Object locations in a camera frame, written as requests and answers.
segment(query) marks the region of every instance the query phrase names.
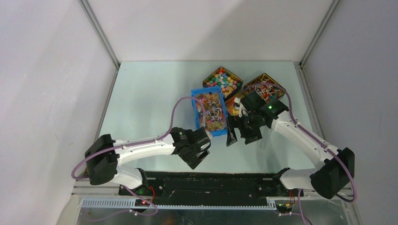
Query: metal strip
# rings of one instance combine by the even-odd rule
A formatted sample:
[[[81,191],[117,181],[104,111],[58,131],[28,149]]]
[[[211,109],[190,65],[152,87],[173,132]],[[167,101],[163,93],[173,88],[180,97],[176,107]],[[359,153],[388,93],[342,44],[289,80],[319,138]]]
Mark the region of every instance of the metal strip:
[[[146,209],[147,206],[135,206],[133,198],[83,198],[82,208],[108,209]],[[194,206],[194,205],[156,205],[158,209],[168,210],[276,210],[274,200],[267,200],[264,206]]]
[[[97,129],[97,133],[95,134],[94,141],[96,141],[98,139],[98,136],[100,135],[102,124],[104,123],[105,114],[107,113],[109,101],[111,100],[113,88],[115,87],[115,82],[116,82],[116,78],[117,78],[117,74],[118,73],[119,73],[119,70],[117,69],[115,71],[115,74],[114,74],[113,79],[112,79],[111,87],[110,87],[109,92],[108,92],[108,97],[107,97],[107,100],[105,102],[104,110],[102,111],[101,120],[99,121],[98,129]]]
[[[309,56],[311,55],[311,52],[313,51],[316,43],[318,42],[320,36],[322,35],[323,31],[326,28],[326,25],[328,25],[330,18],[334,14],[338,4],[340,3],[340,0],[333,0],[332,3],[329,6],[328,11],[326,12],[326,15],[324,16],[321,24],[318,27],[318,30],[315,32],[314,37],[311,40],[310,45],[306,49],[306,52],[304,53],[303,58],[300,61],[300,65],[304,66],[307,63],[307,60]]]
[[[88,2],[88,0],[79,0],[79,2],[80,2],[80,5],[82,6],[84,12],[86,13],[87,18],[90,20],[92,27],[94,28],[95,32],[97,33],[101,43],[103,44],[106,52],[108,53],[109,57],[111,58],[114,66],[116,67],[116,69],[119,69],[120,61],[117,59],[116,54],[113,51],[112,46],[109,43],[109,40],[104,33],[104,30],[101,28],[101,25],[98,22],[98,19],[95,16],[90,3]]]
[[[300,83],[301,89],[303,90],[304,101],[308,110],[308,116],[310,118],[313,131],[321,138],[325,139],[325,133],[323,132],[321,121],[318,117],[318,111],[316,110],[314,98],[309,89],[306,75],[304,74],[303,68],[300,66],[300,63],[294,62],[294,66],[296,68],[298,82]]]

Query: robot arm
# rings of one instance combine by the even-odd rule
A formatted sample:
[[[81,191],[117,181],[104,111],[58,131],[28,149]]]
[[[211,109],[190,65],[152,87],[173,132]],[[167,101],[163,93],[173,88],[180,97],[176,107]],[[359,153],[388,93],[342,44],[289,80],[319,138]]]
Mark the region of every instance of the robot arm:
[[[156,155],[178,155],[190,168],[195,169],[209,154],[208,149],[212,135],[204,128],[192,131],[174,127],[170,134],[163,139],[158,140],[159,137],[161,136],[150,138],[144,144],[132,145],[145,141],[114,141],[111,135],[101,136],[87,150],[86,158],[103,149],[113,146],[119,146],[119,148],[87,161],[90,184],[100,185],[113,182],[125,185],[129,189],[137,188],[146,180],[144,171],[141,169],[125,169],[123,165],[133,160]]]
[[[238,128],[245,143],[249,144],[261,139],[260,127],[267,126],[298,146],[314,165],[314,169],[285,168],[281,170],[274,177],[281,192],[302,188],[315,190],[327,199],[335,196],[349,182],[349,179],[341,165],[327,152],[327,149],[343,161],[354,177],[354,153],[348,148],[340,150],[301,125],[297,119],[291,117],[289,108],[279,100],[266,103],[256,92],[251,92],[238,100],[238,104],[240,116],[229,116],[227,119],[229,127],[227,146],[237,141],[233,128]]]

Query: blue bin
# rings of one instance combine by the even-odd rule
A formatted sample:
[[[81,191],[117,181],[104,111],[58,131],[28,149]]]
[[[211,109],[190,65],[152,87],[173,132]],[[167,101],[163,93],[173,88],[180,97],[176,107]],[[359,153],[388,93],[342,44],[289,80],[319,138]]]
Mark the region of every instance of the blue bin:
[[[221,92],[221,88],[219,86],[214,86],[214,87],[209,87],[209,88],[201,88],[201,89],[191,90],[192,97],[196,97],[197,95],[200,95],[200,94],[209,94],[209,93],[219,95],[219,102],[220,102],[220,106],[221,106],[220,108],[221,108],[221,113],[223,115],[223,118],[221,120],[219,120],[218,122],[220,122],[222,125],[225,124],[225,126],[224,126],[224,129],[218,129],[218,130],[214,130],[214,131],[211,131],[210,129],[208,129],[208,130],[211,132],[211,134],[213,136],[226,135],[227,134],[227,107],[225,107],[225,102],[224,102],[223,94]],[[195,110],[196,128],[199,129],[202,127],[202,120],[200,120],[200,118],[199,118],[200,113],[198,112],[198,110],[196,108],[195,100],[192,100],[192,106],[193,106],[193,109]],[[209,111],[209,112],[211,111],[210,105],[204,104],[204,107],[205,107],[206,111]]]

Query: white wall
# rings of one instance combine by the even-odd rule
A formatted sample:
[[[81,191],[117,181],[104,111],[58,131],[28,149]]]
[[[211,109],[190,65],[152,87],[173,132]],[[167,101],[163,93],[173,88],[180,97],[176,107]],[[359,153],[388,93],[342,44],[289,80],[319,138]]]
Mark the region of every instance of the white wall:
[[[0,224],[53,225],[115,68],[77,0],[0,4]]]
[[[356,154],[365,224],[396,224],[398,4],[342,1],[305,67],[326,137]]]
[[[332,0],[91,0],[130,60],[301,60]]]

